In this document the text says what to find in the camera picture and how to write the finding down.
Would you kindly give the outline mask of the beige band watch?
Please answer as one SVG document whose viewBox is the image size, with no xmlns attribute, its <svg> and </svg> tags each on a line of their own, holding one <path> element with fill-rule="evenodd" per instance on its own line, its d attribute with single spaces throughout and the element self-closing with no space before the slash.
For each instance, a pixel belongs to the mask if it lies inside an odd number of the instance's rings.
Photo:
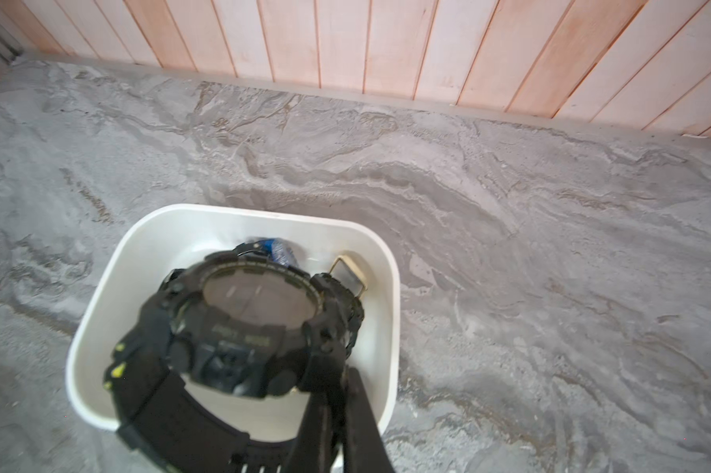
<svg viewBox="0 0 711 473">
<path fill-rule="evenodd" d="M 345 289 L 348 289 L 357 298 L 361 298 L 368 289 L 365 272 L 349 255 L 343 254 L 335 258 L 329 274 L 338 280 Z"/>
</svg>

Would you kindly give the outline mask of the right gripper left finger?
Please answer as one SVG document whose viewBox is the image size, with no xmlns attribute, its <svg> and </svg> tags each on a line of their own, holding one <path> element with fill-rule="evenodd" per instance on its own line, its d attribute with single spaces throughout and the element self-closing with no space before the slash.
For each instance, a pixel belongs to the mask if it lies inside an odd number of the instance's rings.
<svg viewBox="0 0 711 473">
<path fill-rule="evenodd" d="M 337 453 L 336 411 L 325 392 L 312 393 L 283 473 L 329 473 Z"/>
</svg>

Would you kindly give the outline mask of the blue band watch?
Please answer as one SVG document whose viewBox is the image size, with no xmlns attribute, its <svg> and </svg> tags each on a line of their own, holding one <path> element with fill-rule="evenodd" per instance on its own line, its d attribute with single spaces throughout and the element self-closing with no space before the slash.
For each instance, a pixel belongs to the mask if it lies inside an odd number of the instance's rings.
<svg viewBox="0 0 711 473">
<path fill-rule="evenodd" d="M 298 266 L 297 258 L 288 242 L 281 238 L 263 238 L 253 244 L 253 248 L 266 254 L 274 263 L 283 266 Z"/>
</svg>

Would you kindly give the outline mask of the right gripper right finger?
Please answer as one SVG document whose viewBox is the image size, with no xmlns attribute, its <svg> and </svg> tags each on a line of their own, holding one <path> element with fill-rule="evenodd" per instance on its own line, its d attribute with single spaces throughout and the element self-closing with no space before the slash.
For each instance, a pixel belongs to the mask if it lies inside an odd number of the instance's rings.
<svg viewBox="0 0 711 473">
<path fill-rule="evenodd" d="M 347 369 L 343 415 L 343 471 L 394 473 L 364 383 L 356 368 Z"/>
</svg>

